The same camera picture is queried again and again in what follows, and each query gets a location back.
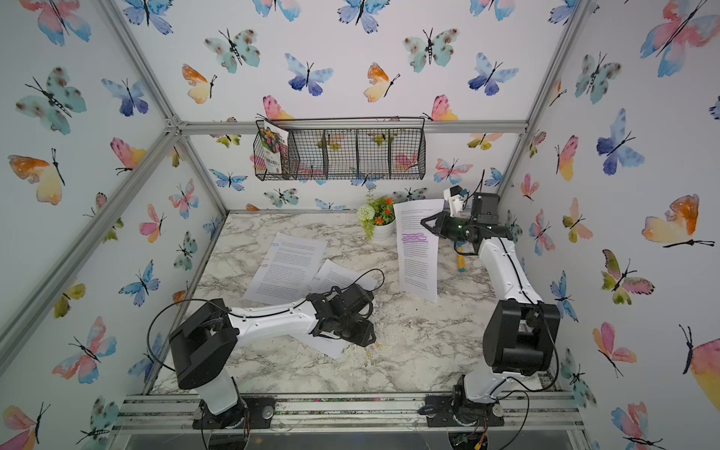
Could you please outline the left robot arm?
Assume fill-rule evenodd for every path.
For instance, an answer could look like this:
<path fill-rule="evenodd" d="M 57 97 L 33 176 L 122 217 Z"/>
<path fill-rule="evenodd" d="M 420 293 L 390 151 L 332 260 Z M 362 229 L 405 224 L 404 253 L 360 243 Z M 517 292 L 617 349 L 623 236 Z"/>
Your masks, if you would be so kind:
<path fill-rule="evenodd" d="M 182 390 L 195 391 L 201 417 L 195 429 L 248 429 L 251 407 L 226 364 L 238 347 L 282 336 L 308 336 L 367 347 L 376 341 L 369 317 L 373 290 L 353 283 L 301 300 L 251 311 L 228 307 L 221 298 L 201 305 L 169 334 L 172 370 Z"/>

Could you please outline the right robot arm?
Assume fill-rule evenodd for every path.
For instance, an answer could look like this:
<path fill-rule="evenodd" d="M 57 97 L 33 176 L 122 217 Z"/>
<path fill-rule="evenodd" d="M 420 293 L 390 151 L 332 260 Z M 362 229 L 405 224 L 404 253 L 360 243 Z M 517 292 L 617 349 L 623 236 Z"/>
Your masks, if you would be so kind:
<path fill-rule="evenodd" d="M 560 314 L 544 302 L 521 268 L 512 234 L 498 219 L 497 194 L 444 192 L 448 210 L 422 219 L 422 226 L 447 239 L 459 256 L 462 246 L 486 268 L 499 300 L 483 335 L 483 362 L 459 377 L 447 408 L 462 426 L 500 425 L 504 393 L 527 391 L 524 380 L 558 361 L 555 345 Z"/>

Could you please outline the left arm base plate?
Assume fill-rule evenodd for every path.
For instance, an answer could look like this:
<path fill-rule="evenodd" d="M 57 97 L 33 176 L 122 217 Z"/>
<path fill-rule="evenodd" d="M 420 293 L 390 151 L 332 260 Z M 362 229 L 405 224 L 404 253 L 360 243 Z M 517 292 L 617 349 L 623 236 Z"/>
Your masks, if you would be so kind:
<path fill-rule="evenodd" d="M 215 429 L 270 429 L 277 406 L 275 397 L 240 397 L 238 403 L 226 412 L 211 414 L 202 400 L 192 428 L 200 431 Z"/>

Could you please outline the purple highlighted document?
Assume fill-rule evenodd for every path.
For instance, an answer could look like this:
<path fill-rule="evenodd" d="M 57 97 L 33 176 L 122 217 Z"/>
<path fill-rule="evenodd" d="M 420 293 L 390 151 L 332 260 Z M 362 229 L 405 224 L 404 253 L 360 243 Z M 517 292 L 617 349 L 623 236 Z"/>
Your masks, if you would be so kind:
<path fill-rule="evenodd" d="M 402 202 L 394 205 L 399 255 L 399 288 L 431 303 L 438 302 L 439 238 L 422 224 L 444 210 L 443 199 Z"/>

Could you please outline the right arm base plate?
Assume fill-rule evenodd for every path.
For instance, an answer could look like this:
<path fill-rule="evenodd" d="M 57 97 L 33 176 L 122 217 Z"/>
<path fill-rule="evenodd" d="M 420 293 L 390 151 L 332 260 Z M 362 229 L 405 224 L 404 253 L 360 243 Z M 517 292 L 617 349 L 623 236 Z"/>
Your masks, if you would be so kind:
<path fill-rule="evenodd" d="M 499 404 L 474 403 L 463 396 L 427 395 L 417 410 L 430 428 L 467 427 L 480 429 L 502 427 L 504 418 L 494 409 Z"/>

